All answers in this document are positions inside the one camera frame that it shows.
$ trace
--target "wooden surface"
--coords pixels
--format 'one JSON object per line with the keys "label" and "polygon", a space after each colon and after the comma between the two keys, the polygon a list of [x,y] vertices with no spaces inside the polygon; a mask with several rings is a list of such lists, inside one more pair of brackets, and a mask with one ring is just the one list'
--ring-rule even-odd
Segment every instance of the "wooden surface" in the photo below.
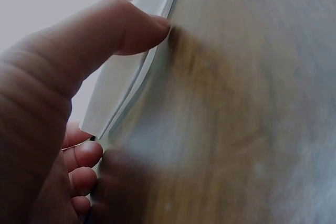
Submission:
{"label": "wooden surface", "polygon": [[89,222],[335,223],[336,0],[176,0],[171,19]]}

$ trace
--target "book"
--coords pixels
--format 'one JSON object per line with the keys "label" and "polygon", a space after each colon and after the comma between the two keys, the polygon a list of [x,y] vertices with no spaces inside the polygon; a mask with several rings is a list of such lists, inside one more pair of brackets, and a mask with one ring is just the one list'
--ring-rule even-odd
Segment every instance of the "book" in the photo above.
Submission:
{"label": "book", "polygon": [[[61,21],[99,0],[17,1],[20,4],[14,6],[12,3],[6,6],[5,1],[0,2],[2,4],[0,30],[11,31],[12,27],[17,27],[12,36],[7,34],[7,40],[1,41],[0,51],[25,35]],[[132,3],[148,14],[167,18],[173,0],[132,0]],[[36,17],[37,9],[43,12],[38,17]],[[13,13],[25,13],[26,19],[15,20],[11,18]],[[143,83],[156,53],[157,47],[133,56],[111,56],[83,82],[73,97],[69,120],[79,121],[82,131],[97,138],[103,137],[113,127]]]}

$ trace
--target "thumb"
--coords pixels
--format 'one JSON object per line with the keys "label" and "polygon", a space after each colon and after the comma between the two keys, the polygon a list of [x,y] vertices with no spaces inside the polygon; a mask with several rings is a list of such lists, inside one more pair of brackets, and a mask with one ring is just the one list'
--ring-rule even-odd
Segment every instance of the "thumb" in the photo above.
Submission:
{"label": "thumb", "polygon": [[8,206],[9,219],[37,197],[84,78],[112,54],[148,50],[168,32],[163,19],[123,0],[103,0],[1,54],[0,206]]}
{"label": "thumb", "polygon": [[[34,71],[40,79],[53,74],[45,81],[61,93],[73,95],[78,85],[111,55],[147,51],[164,40],[169,28],[166,19],[151,17],[127,1],[103,0],[20,41],[14,48],[33,52],[34,59],[17,55],[11,56],[11,61],[40,69]],[[46,61],[52,63],[48,72],[41,71]],[[60,73],[70,80],[60,78]]]}

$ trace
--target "wood grain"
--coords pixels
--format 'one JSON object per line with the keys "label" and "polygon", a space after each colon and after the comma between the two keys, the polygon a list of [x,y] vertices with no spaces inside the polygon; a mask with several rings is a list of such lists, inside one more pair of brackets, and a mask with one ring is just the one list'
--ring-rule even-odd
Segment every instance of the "wood grain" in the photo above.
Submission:
{"label": "wood grain", "polygon": [[171,20],[90,220],[335,223],[336,0],[176,0]]}

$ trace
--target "fingernail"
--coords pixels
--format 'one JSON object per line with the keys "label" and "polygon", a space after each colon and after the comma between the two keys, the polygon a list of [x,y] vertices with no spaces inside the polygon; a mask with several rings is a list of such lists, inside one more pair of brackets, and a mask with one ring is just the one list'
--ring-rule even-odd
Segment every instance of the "fingernail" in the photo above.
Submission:
{"label": "fingernail", "polygon": [[153,19],[161,26],[167,27],[170,26],[170,21],[166,18],[160,17],[160,16],[152,16]]}

